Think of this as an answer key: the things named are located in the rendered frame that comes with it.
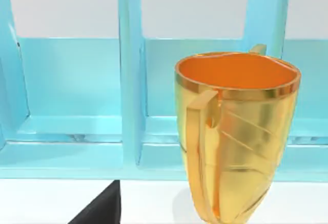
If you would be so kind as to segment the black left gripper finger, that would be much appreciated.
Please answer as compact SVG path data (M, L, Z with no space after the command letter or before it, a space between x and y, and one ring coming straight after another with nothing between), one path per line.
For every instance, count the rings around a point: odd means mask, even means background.
M120 180L114 180L67 224L120 224L120 221Z

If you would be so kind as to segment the gold trophy cup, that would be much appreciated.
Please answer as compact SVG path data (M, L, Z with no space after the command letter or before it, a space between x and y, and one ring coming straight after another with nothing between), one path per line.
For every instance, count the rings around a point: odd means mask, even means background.
M245 224L282 159L301 73L265 52L258 44L175 66L181 154L194 207L208 224Z

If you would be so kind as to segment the light blue rack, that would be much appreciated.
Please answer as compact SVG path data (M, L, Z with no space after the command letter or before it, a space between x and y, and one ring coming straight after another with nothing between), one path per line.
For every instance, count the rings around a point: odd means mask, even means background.
M116 0L114 38L19 37L0 0L0 178L184 180L174 65L257 43L302 72L278 181L328 181L328 39L285 39L288 0L247 0L240 39L147 38Z

